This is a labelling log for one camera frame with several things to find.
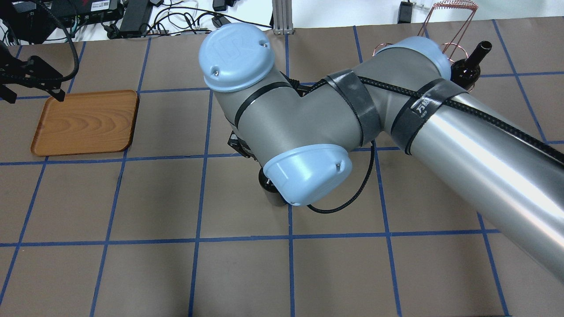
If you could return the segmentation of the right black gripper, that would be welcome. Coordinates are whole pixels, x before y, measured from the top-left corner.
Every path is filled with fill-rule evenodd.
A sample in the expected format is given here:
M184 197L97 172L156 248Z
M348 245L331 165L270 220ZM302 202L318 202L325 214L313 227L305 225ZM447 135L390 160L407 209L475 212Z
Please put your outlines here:
M227 145L242 155L242 157L256 159L248 144L244 140L238 138L235 132L231 132Z

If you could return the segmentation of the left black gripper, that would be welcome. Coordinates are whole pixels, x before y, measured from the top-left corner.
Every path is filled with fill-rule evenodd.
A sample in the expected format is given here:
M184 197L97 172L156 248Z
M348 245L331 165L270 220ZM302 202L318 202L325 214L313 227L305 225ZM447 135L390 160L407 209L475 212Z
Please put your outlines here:
M55 69L39 56L33 55L23 61L14 57L8 50L6 44L1 43L0 53L1 85L0 98L10 104L17 100L17 94L8 88L8 84L22 85L27 88L37 88L48 92L58 102L65 99L65 91L62 90L62 74L56 74ZM54 78L54 81L46 81L46 78Z

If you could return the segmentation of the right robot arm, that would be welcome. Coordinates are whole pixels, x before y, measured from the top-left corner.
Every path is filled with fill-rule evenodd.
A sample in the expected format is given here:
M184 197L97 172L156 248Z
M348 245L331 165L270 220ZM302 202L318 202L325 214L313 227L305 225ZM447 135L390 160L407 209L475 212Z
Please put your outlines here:
M203 40L199 65L232 128L275 193L312 206L350 175L349 152L386 132L562 280L563 154L516 128L452 81L425 37L379 50L298 94L266 34L231 23Z

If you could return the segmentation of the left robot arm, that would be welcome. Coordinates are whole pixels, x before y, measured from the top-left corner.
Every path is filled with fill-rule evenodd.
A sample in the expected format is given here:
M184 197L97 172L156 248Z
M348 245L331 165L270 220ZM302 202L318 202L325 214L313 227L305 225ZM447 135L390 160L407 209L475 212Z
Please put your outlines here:
M39 6L23 4L25 10L18 12L12 0L1 2L1 20L12 32L14 38L22 38L33 43L39 41L45 31L43 26L51 27L47 14L39 13ZM6 102L15 103L17 94L8 88L8 84L17 84L26 88L36 88L47 92L57 101L62 102L65 92L62 90L63 75L39 56L30 56L27 60L16 58L8 50L6 44L1 44L1 98Z

